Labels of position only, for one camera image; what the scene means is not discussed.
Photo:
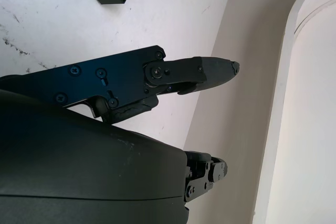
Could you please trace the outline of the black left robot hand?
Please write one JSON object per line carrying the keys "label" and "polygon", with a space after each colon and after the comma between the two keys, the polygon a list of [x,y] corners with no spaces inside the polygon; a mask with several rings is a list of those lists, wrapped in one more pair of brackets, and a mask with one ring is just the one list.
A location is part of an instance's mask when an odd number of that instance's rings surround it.
{"label": "black left robot hand", "polygon": [[224,84],[235,61],[165,61],[152,46],[1,77],[1,223],[187,223],[224,160],[116,123],[158,96]]}

